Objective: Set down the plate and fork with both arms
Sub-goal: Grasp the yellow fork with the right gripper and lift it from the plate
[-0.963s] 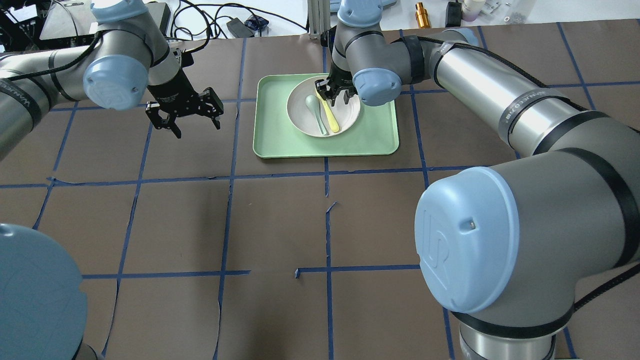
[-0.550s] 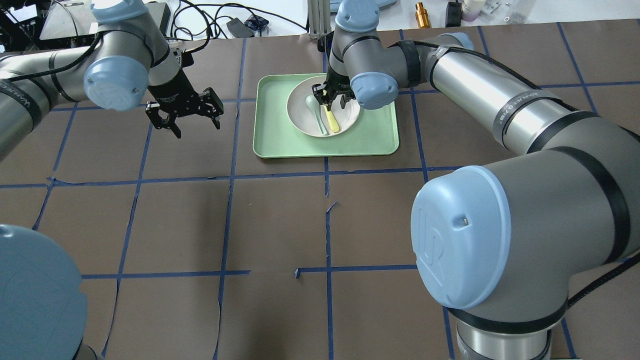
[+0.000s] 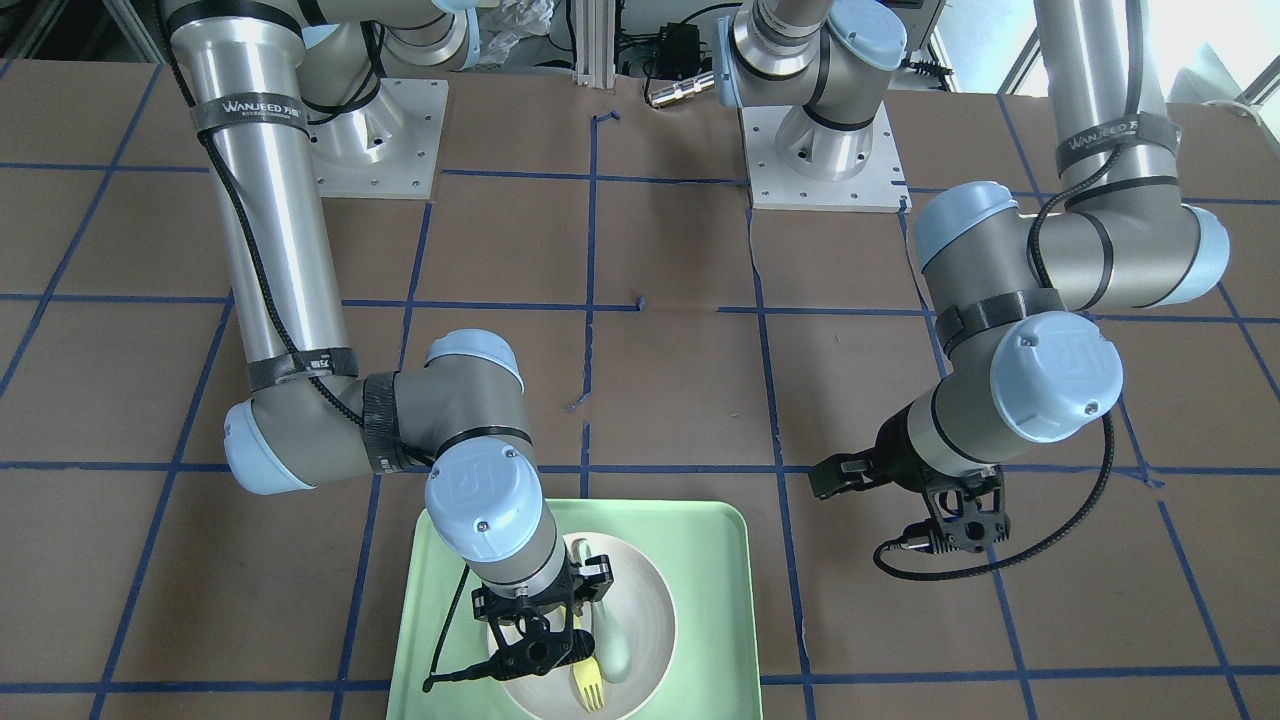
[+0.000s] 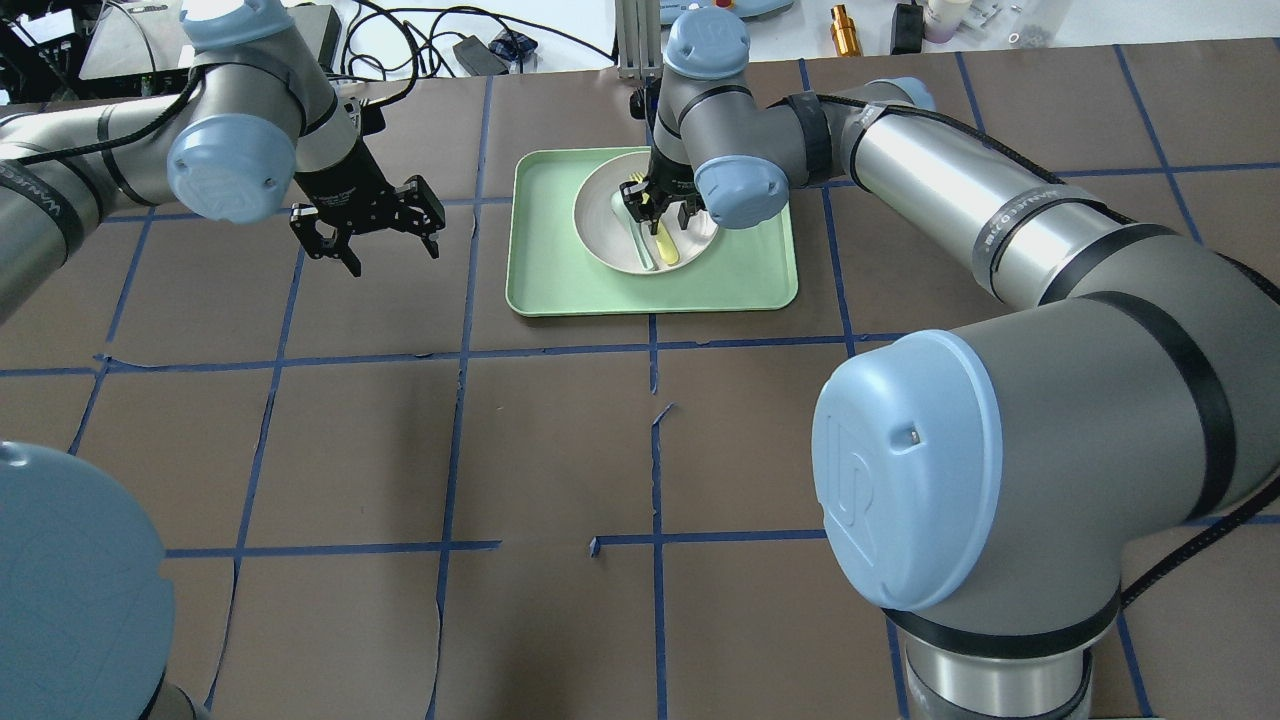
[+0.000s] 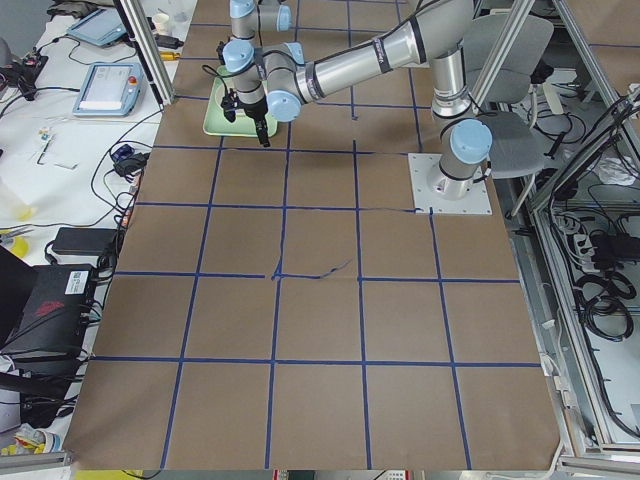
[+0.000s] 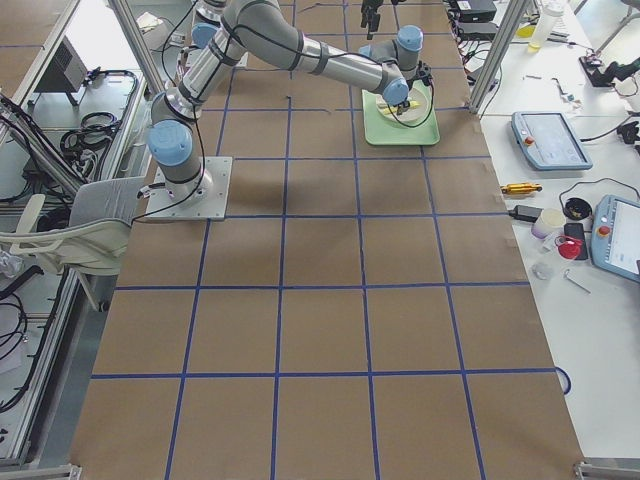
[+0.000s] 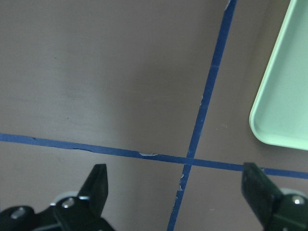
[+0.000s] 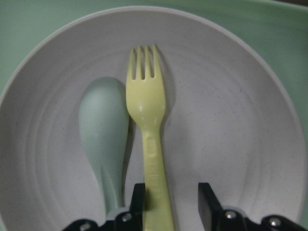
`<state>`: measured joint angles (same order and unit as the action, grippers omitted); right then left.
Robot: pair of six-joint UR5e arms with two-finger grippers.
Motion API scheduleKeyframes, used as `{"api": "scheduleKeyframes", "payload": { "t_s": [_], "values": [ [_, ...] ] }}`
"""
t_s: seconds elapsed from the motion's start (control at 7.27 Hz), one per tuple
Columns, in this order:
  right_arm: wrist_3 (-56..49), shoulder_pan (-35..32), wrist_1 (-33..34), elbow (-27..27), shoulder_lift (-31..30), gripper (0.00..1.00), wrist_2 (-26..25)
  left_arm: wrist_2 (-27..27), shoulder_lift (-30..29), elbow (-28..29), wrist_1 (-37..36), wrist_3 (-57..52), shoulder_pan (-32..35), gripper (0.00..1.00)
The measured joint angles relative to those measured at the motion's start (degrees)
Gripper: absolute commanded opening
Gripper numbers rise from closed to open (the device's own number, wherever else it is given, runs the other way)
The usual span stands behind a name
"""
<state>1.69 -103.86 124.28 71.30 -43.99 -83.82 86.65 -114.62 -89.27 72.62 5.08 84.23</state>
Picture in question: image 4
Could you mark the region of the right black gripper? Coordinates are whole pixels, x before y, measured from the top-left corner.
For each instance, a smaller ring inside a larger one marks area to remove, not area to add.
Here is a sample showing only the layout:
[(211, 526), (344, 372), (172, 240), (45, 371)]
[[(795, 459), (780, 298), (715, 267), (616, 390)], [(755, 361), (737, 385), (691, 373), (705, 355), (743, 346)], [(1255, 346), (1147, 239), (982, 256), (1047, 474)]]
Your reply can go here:
[(672, 202), (681, 202), (676, 215), (681, 231), (689, 228), (698, 213), (707, 210), (694, 183), (694, 169), (660, 150), (649, 152), (644, 179), (627, 179), (620, 184), (620, 197), (632, 220), (649, 234), (657, 233), (657, 217)]

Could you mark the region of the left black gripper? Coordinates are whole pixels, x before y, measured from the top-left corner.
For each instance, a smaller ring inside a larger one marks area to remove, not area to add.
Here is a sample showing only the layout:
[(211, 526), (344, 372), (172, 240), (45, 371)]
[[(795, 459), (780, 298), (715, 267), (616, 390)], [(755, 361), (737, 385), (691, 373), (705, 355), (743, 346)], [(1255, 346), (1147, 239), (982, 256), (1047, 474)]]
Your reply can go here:
[(440, 199), (420, 174), (390, 182), (361, 135), (325, 167), (296, 172), (294, 183), (307, 201), (291, 206), (289, 227), (308, 258), (334, 259), (360, 278), (349, 240), (379, 231), (413, 234), (431, 259), (440, 256)]

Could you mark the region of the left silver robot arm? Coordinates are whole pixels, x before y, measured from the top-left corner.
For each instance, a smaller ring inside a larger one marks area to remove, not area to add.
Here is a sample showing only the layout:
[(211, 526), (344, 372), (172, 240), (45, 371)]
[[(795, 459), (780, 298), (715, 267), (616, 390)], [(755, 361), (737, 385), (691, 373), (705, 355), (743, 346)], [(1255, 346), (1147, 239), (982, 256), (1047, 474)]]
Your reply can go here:
[[(353, 110), (279, 1), (184, 1), (193, 49), (173, 97), (3, 123), (3, 316), (12, 316), (111, 214), (182, 202), (259, 223), (297, 184), (289, 223), (312, 259), (361, 264), (355, 236), (398, 231), (436, 258), (442, 202), (392, 184)], [(166, 678), (174, 589), (133, 496), (64, 451), (3, 442), (3, 716), (204, 719)]]

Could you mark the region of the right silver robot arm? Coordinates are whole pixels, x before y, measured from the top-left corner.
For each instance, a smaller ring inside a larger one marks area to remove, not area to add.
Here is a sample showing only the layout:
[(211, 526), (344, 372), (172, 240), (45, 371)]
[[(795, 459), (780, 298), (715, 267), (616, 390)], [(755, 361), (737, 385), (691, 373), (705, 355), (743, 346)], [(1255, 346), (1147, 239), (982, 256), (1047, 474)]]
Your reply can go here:
[(938, 114), (918, 79), (760, 109), (749, 44), (719, 6), (675, 19), (630, 213), (748, 229), (846, 176), (1007, 305), (840, 365), (815, 493), (924, 717), (1088, 717), (1121, 610), (1277, 493), (1277, 288)]

